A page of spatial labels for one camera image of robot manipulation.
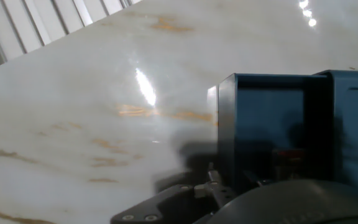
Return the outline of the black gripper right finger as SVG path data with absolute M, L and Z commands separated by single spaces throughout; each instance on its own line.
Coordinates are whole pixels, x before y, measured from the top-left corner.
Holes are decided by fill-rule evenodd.
M 250 177 L 247 177 L 244 179 L 244 184 L 247 189 L 263 187 L 265 185 L 270 185 L 271 183 L 272 183 L 272 180 L 270 180 L 270 179 L 253 179 Z

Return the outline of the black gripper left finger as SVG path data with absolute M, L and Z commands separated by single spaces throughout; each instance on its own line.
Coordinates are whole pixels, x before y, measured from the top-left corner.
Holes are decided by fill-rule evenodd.
M 218 171 L 199 185 L 178 184 L 118 213 L 110 224 L 206 224 L 229 203 L 229 187 Z

